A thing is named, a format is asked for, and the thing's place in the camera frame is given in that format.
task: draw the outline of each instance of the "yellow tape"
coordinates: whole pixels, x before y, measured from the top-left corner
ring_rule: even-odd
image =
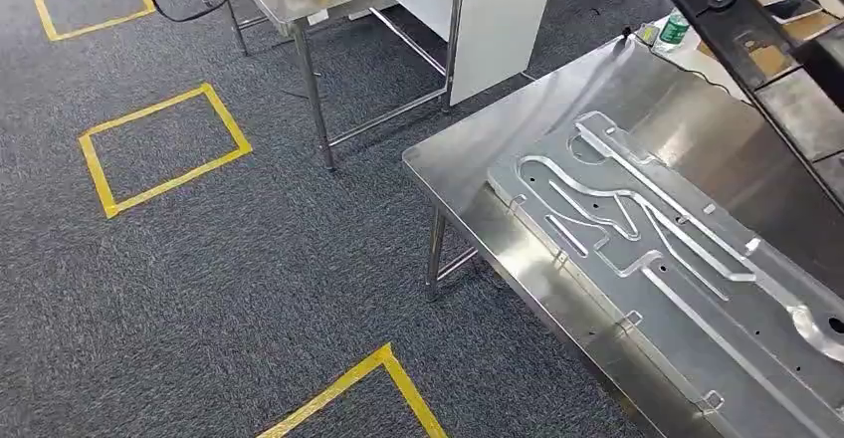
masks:
[[[90,27],[80,28],[78,30],[74,30],[68,33],[56,32],[56,26],[53,24],[53,19],[50,17],[50,12],[47,10],[47,4],[44,2],[44,0],[35,0],[35,8],[36,10],[38,10],[38,16],[41,18],[41,24],[44,25],[44,31],[47,32],[47,38],[49,38],[53,42],[56,42],[59,40],[67,40],[69,38],[85,35],[86,33],[90,33],[95,30],[101,30],[103,28],[112,27],[119,23],[127,22],[129,20],[133,20],[144,15],[149,15],[150,13],[155,11],[155,6],[152,5],[152,0],[141,0],[141,2],[143,2],[143,10],[139,12],[127,15],[125,17],[114,18],[106,22],[98,23],[96,25],[91,25]]]
[[[164,110],[165,108],[172,107],[173,105],[184,102],[186,100],[190,100],[191,98],[197,97],[199,95],[205,95],[205,97],[208,99],[208,102],[214,108],[214,112],[216,112],[217,115],[220,116],[220,118],[223,120],[223,123],[226,125],[226,129],[228,129],[229,133],[232,135],[235,144],[237,144],[237,148],[222,157],[209,161],[199,167],[193,168],[179,177],[170,179],[169,181],[159,184],[124,201],[115,203],[114,196],[111,193],[111,188],[108,186],[108,181],[106,180],[106,174],[103,172],[103,166],[100,164],[100,160],[97,157],[97,152],[94,150],[94,143],[91,140],[92,134],[103,132],[107,129],[120,126],[121,124],[126,124],[127,122],[138,119],[140,117],[148,116],[156,111]],[[217,96],[217,93],[214,92],[214,89],[211,87],[211,85],[207,83],[203,83],[202,86],[195,90],[183,93],[181,95],[173,97],[169,100],[165,100],[151,107],[147,107],[139,111],[127,114],[126,116],[122,116],[117,119],[98,124],[85,131],[82,136],[80,136],[79,142],[80,146],[82,147],[83,155],[85,156],[85,161],[88,164],[88,169],[91,171],[91,178],[94,181],[94,187],[97,190],[97,195],[100,197],[100,203],[103,205],[105,217],[107,218],[114,217],[121,211],[124,211],[132,206],[136,206],[141,202],[144,202],[157,196],[158,194],[169,191],[170,189],[180,186],[185,182],[194,179],[198,176],[201,176],[202,174],[205,174],[206,172],[212,169],[216,169],[227,162],[231,162],[244,154],[252,152],[252,145],[249,144],[249,141],[246,140],[246,137],[243,135],[243,132],[240,130],[240,127],[237,126],[231,114],[223,105],[223,102],[220,101],[220,97]]]
[[[332,383],[331,386],[309,401],[305,406],[296,410],[281,423],[258,435],[258,438],[281,438],[287,435],[291,430],[302,424],[303,421],[307,420],[311,415],[318,412],[341,393],[345,392],[351,385],[360,381],[361,378],[380,365],[384,365],[390,378],[392,378],[396,387],[401,391],[402,396],[404,396],[404,399],[410,405],[416,418],[425,428],[425,431],[428,432],[428,436],[447,438],[434,414],[431,413],[425,400],[419,394],[419,390],[416,389],[416,386],[410,380],[410,377],[407,376],[404,368],[402,368],[401,364],[393,355],[390,343],[373,352],[361,363],[344,373],[336,382]]]

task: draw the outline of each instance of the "stainless steel table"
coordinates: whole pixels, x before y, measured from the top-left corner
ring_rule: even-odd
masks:
[[[844,295],[844,218],[780,137],[754,109],[634,40],[611,42],[405,151],[405,165],[436,211],[426,287],[434,297],[455,266],[439,266],[448,222],[550,329],[584,351],[644,423],[669,436],[718,436],[701,404],[689,402],[637,346],[629,323],[599,306],[600,291],[559,267],[486,182],[502,154],[592,110]],[[760,418],[754,403],[746,407],[748,419]]]
[[[459,35],[460,13],[463,5],[463,0],[452,0],[452,16],[451,16],[451,30],[449,37],[448,56],[445,67],[440,66],[437,62],[425,51],[419,47],[407,35],[403,34],[398,27],[391,24],[389,20],[381,15],[377,8],[384,6],[392,0],[254,0],[266,17],[279,29],[285,37],[292,37],[296,41],[297,51],[299,53],[300,67],[305,80],[306,89],[308,91],[308,98],[312,106],[312,116],[316,124],[316,136],[318,147],[322,152],[322,158],[325,166],[329,169],[334,168],[334,159],[331,154],[331,148],[348,140],[356,135],[370,130],[398,115],[412,110],[418,106],[424,105],[428,102],[436,100],[440,97],[446,99],[451,95],[452,85],[454,81],[454,59],[457,53],[457,38]],[[243,24],[239,24],[234,17],[234,12],[229,8],[229,13],[232,16],[234,23],[233,30],[237,35],[239,42],[243,48],[243,40],[240,36],[240,30]],[[311,23],[323,21],[330,18],[344,17],[350,14],[359,13],[370,10],[379,20],[386,23],[393,32],[397,33],[399,37],[413,50],[421,55],[429,64],[434,66],[437,71],[445,75],[445,85],[443,88],[424,95],[407,105],[394,109],[377,118],[364,122],[363,124],[353,128],[350,131],[339,134],[334,138],[328,138],[325,128],[325,121],[322,117],[322,108],[319,101],[319,94],[317,91],[317,81],[314,75],[314,66],[311,60],[311,51],[308,45],[308,38],[306,35],[307,27]],[[246,24],[254,25],[257,20],[245,22]]]

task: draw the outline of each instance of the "aluminum plate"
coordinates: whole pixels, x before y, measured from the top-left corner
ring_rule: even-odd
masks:
[[[844,436],[844,302],[609,117],[564,124],[489,181],[721,433]]]

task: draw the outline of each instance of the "mounting hole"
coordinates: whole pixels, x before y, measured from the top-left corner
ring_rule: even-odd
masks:
[[[838,333],[844,333],[844,322],[841,322],[841,319],[837,317],[829,318],[829,326]]]

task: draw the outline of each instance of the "plastic bottle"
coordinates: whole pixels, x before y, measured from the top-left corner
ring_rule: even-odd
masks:
[[[676,8],[671,11],[662,32],[654,45],[654,50],[659,53],[668,53],[675,50],[683,43],[683,37],[689,31],[689,22]]]

